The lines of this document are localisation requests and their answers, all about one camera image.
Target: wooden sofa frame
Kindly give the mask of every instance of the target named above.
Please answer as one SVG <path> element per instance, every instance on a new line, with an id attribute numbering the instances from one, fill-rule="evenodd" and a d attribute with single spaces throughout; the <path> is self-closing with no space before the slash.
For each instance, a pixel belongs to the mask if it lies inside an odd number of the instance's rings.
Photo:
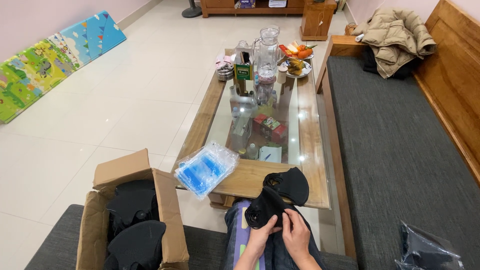
<path id="1" fill-rule="evenodd" d="M 449 0 L 440 0 L 425 23 L 438 50 L 414 73 L 435 111 L 480 186 L 480 24 Z M 365 45 L 353 36 L 331 36 L 316 82 L 324 93 L 345 253 L 356 258 L 342 158 L 328 81 L 328 56 L 359 57 Z"/>

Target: gray sofa cushion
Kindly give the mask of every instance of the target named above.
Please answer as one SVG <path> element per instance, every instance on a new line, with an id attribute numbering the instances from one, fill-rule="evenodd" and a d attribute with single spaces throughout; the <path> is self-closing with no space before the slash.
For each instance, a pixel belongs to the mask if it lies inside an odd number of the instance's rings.
<path id="1" fill-rule="evenodd" d="M 359 269 L 395 269 L 400 220 L 451 241 L 465 269 L 480 269 L 480 189 L 467 166 L 413 78 L 361 66 L 327 61 Z"/>
<path id="2" fill-rule="evenodd" d="M 70 205 L 25 270 L 74 270 L 84 207 Z M 226 233 L 183 226 L 190 270 L 219 270 L 225 255 Z M 342 255 L 320 252 L 326 270 L 358 270 L 354 259 Z"/>

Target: wooden coffee table frame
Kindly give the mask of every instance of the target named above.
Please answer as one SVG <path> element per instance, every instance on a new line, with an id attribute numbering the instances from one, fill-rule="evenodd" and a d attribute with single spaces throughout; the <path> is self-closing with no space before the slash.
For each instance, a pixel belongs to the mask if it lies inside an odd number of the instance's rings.
<path id="1" fill-rule="evenodd" d="M 267 174 L 286 172 L 290 168 L 299 167 L 307 178 L 310 189 L 305 206 L 319 209 L 331 208 L 313 72 L 306 77 L 297 79 L 298 108 L 305 115 L 299 120 L 300 154 L 305 157 L 305 160 L 300 162 L 301 165 L 294 165 L 240 159 L 236 170 L 218 184 L 209 195 L 212 201 L 222 203 L 225 200 L 231 200 L 226 196 L 256 198 L 262 190 L 263 180 Z M 192 154 L 205 144 L 225 84 L 225 82 L 219 81 L 216 75 L 212 77 L 177 161 Z M 172 173 L 176 169 L 177 165 L 175 164 Z M 184 189 L 179 182 L 177 182 L 177 188 Z"/>

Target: red gift box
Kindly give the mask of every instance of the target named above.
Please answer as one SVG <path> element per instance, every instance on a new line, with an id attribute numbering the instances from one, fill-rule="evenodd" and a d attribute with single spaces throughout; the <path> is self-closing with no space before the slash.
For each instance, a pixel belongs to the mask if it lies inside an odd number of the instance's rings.
<path id="1" fill-rule="evenodd" d="M 287 127 L 284 124 L 264 114 L 259 114 L 253 120 L 253 131 L 278 144 L 287 135 Z"/>

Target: pink wall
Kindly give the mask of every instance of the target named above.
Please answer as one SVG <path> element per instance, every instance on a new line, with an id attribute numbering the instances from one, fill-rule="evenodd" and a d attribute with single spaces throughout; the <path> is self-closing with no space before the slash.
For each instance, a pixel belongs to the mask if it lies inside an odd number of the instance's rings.
<path id="1" fill-rule="evenodd" d="M 106 10 L 116 22 L 149 0 L 0 0 L 0 62 L 36 42 Z"/>
<path id="2" fill-rule="evenodd" d="M 470 16 L 480 21 L 480 0 L 451 0 Z M 347 0 L 348 8 L 356 23 L 361 23 L 370 18 L 380 5 L 402 7 L 414 10 L 425 22 L 438 0 Z"/>

